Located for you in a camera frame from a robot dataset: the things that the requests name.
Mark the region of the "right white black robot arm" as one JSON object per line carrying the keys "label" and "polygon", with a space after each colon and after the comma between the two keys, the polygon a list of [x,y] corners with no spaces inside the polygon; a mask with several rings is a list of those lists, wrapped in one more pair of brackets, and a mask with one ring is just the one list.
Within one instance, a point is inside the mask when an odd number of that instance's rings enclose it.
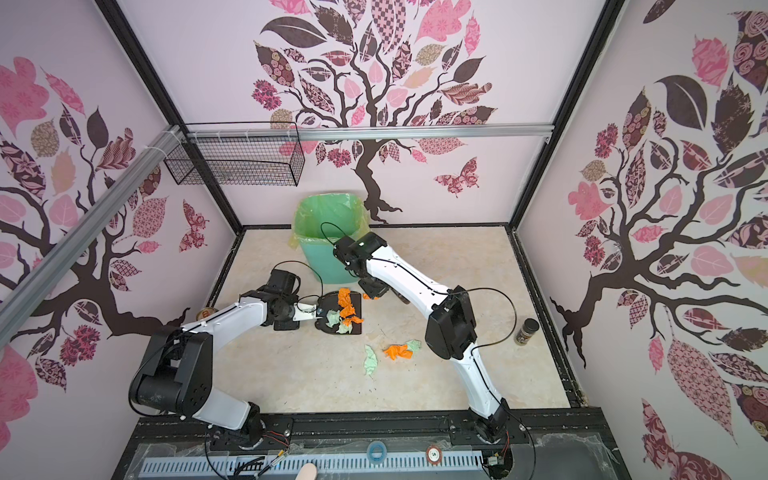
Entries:
{"label": "right white black robot arm", "polygon": [[511,415],[481,358],[470,292],[432,280],[373,232],[357,240],[339,238],[333,243],[333,255],[368,296],[381,297],[392,291],[425,317],[424,341],[435,355],[454,365],[478,436],[489,443],[499,441]]}

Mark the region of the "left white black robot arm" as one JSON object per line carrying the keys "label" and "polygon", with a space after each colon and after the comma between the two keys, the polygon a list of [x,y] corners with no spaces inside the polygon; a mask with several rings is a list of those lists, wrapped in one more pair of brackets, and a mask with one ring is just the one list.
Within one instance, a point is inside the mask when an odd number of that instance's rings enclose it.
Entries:
{"label": "left white black robot arm", "polygon": [[214,387],[215,355],[256,327],[294,323],[300,286],[297,275],[275,269],[265,285],[208,318],[157,330],[130,382],[129,406],[191,417],[242,447],[257,446],[266,433],[260,407]]}

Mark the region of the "dark brown plastic dustpan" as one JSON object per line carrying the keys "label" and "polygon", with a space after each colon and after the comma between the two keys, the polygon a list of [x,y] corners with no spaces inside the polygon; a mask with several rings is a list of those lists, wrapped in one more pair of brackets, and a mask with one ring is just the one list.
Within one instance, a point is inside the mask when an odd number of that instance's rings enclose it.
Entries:
{"label": "dark brown plastic dustpan", "polygon": [[361,335],[362,296],[349,288],[341,288],[322,296],[317,304],[314,326],[329,335]]}

